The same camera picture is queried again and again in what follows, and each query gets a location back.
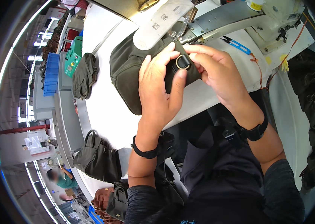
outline person's right hand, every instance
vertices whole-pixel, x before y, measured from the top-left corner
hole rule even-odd
[[[204,45],[183,47],[201,73],[202,81],[214,89],[223,105],[233,106],[250,98],[241,75],[227,52]]]

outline black wrist strap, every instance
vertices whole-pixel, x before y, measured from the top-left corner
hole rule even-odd
[[[158,147],[156,147],[156,149],[151,150],[151,151],[146,151],[146,152],[142,152],[140,151],[135,144],[135,137],[133,137],[133,149],[135,151],[135,153],[141,157],[147,158],[147,159],[154,159],[157,155],[158,155]]]
[[[257,141],[263,137],[264,131],[268,126],[268,118],[264,115],[264,121],[262,124],[258,124],[255,128],[251,130],[246,130],[245,128],[238,125],[241,132],[241,137],[248,138],[250,141]]]

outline dark gray shirt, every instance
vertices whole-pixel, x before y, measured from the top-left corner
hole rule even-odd
[[[211,189],[211,192],[218,192],[218,190]],[[271,223],[302,223],[304,204],[287,160],[281,159],[267,170],[264,176],[263,200],[264,206],[260,208],[251,206],[254,208],[250,209],[249,205],[253,201],[250,196],[236,200],[236,195],[231,194],[231,198],[228,199],[228,194],[224,193],[223,199],[213,199],[213,203],[211,200],[195,199],[192,203],[187,202],[184,207],[179,208],[179,211],[173,212],[173,215],[178,217],[169,220],[170,223],[176,224],[211,223],[211,220],[214,223],[240,223],[241,220],[247,223],[246,220],[255,220],[254,216],[263,213]],[[169,205],[165,204],[153,187],[144,185],[131,187],[128,189],[125,223],[167,223],[161,220],[164,220],[171,210],[168,207]]]

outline black shirt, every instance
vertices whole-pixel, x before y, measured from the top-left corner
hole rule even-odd
[[[151,186],[128,189],[125,223],[302,223],[304,204],[294,183],[294,174],[285,159],[274,163],[264,176],[263,196],[252,193],[219,194],[210,180],[196,186],[209,186],[210,199],[191,198],[184,207],[166,205]]]

